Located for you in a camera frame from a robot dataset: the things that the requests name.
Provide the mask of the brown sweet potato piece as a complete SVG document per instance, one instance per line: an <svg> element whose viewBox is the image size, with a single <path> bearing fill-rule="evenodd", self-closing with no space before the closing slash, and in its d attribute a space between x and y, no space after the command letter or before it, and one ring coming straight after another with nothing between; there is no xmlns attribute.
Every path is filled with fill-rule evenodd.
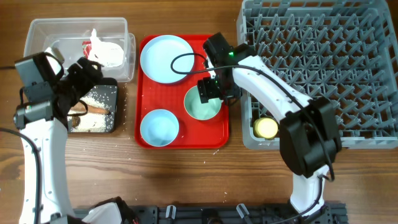
<svg viewBox="0 0 398 224"><path fill-rule="evenodd" d="M99 108L91 105L85 105L85 102L79 102L70 109L72 114L109 114L109 110L104 108Z"/></svg>

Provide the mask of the green bowl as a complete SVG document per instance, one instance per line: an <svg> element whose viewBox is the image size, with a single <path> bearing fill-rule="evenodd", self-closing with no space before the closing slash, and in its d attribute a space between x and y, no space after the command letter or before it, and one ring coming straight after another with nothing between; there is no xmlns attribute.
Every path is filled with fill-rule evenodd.
<svg viewBox="0 0 398 224"><path fill-rule="evenodd" d="M185 94L183 103L185 111L192 118L205 121L214 118L220 112L223 101L213 98L207 103L202 103L197 86L193 86Z"/></svg>

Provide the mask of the yellow plastic cup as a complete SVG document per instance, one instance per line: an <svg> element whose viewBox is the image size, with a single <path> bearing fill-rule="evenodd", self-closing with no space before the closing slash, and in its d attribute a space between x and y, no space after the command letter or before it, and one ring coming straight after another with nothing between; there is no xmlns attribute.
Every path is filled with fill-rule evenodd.
<svg viewBox="0 0 398 224"><path fill-rule="evenodd" d="M254 135L259 138L273 139L278 133L279 127L272 118L259 118L253 125Z"/></svg>

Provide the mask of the light blue plate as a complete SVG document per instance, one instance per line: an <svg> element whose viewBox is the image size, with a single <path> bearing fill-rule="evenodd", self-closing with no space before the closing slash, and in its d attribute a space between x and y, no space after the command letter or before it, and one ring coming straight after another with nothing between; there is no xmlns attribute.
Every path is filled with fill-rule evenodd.
<svg viewBox="0 0 398 224"><path fill-rule="evenodd" d="M186 40L175 35L160 35L144 46L140 57L141 68L157 83L176 83L186 75L175 73L170 65L174 58L187 53L193 53L193 49Z"/></svg>

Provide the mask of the small light blue bowl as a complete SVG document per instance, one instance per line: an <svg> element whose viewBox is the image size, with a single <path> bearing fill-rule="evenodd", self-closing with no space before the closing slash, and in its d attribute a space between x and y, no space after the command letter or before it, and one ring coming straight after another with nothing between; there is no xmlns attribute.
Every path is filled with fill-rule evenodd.
<svg viewBox="0 0 398 224"><path fill-rule="evenodd" d="M141 137L148 145L154 147L171 144L177 138L179 129L177 117L165 109L147 113L140 124Z"/></svg>

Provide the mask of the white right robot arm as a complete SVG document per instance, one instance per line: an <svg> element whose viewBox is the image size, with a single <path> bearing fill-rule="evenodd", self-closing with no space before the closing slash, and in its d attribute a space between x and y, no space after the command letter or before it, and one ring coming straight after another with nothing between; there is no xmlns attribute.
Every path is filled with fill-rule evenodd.
<svg viewBox="0 0 398 224"><path fill-rule="evenodd" d="M279 125L279 152L293 173L290 204L297 218L314 217L324 207L324 184L334 181L332 164L342 148L332 104L295 90L246 44L207 40L203 49L215 77L198 82L201 101L235 98L242 88L271 113Z"/></svg>

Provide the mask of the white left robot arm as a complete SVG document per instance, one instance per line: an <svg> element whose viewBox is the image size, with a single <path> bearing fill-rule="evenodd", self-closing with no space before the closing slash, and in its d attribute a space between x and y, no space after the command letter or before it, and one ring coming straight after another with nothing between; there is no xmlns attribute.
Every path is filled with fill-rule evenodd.
<svg viewBox="0 0 398 224"><path fill-rule="evenodd" d="M102 82L101 65L80 58L67 70L55 71L50 53L15 62L23 82L14 124L22 140L25 190L20 223L139 223L139 217L115 197L97 203L84 218L72 208L67 187L65 148L69 111Z"/></svg>

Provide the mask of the grey dishwasher rack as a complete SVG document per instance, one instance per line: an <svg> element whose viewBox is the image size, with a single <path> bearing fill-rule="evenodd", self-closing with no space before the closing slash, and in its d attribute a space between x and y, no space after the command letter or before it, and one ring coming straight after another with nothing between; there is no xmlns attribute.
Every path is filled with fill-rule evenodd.
<svg viewBox="0 0 398 224"><path fill-rule="evenodd" d="M243 1L237 41L328 98L348 149L397 147L397 38L385 1Z"/></svg>

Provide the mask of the red snack wrapper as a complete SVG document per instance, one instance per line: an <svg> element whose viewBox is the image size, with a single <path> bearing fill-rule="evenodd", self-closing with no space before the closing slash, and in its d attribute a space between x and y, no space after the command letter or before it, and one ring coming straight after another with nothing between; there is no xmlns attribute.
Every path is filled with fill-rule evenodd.
<svg viewBox="0 0 398 224"><path fill-rule="evenodd" d="M82 49L83 49L83 55L85 58L89 57L90 51L92 49L91 41L83 41L82 42Z"/></svg>

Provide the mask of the white crumpled plastic wrapper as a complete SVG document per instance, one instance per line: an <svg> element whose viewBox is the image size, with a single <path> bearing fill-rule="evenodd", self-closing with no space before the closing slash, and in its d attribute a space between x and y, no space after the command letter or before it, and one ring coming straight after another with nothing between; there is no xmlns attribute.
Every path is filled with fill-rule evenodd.
<svg viewBox="0 0 398 224"><path fill-rule="evenodd" d="M118 67L124 60L124 50L115 43L103 42L97 37L96 29L91 32L91 50L88 60L98 62L104 67Z"/></svg>

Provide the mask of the clear plastic bin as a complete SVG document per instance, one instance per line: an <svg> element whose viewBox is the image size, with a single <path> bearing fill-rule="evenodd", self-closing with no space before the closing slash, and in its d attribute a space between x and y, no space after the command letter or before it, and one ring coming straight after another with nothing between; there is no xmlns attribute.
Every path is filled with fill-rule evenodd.
<svg viewBox="0 0 398 224"><path fill-rule="evenodd" d="M136 59L135 36L128 32L123 17L70 17L35 19L31 22L24 47L24 56L58 49L64 58L63 67L68 69L83 57L83 42L89 41L92 31L103 42L118 44L124 50L123 63L118 67L102 68L104 77L118 82L129 82L134 76Z"/></svg>

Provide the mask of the red serving tray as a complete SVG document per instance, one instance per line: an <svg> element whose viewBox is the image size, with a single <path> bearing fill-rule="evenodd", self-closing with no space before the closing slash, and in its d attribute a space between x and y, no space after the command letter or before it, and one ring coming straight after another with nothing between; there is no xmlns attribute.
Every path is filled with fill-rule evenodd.
<svg viewBox="0 0 398 224"><path fill-rule="evenodd" d="M176 140L164 149L216 149L229 139L229 109L226 105L208 121L199 121L186 112L183 100L186 92L207 74L192 75L183 78L177 84L161 84L151 80L140 68L137 74L136 122L134 139L138 145L155 149L141 136L140 125L144 116L156 109L172 112L178 119L180 130Z"/></svg>

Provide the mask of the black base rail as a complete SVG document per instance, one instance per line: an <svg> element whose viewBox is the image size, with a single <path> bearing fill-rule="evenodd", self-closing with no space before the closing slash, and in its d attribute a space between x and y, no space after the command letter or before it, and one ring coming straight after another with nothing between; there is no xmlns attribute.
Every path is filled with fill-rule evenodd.
<svg viewBox="0 0 398 224"><path fill-rule="evenodd" d="M222 223L276 223L296 215L287 204L265 204L248 206L240 214L234 207L177 207L173 217L167 216L165 207L131 206L139 223L208 223L218 218ZM348 213L344 203L327 202L314 214L290 220L289 223L348 224Z"/></svg>

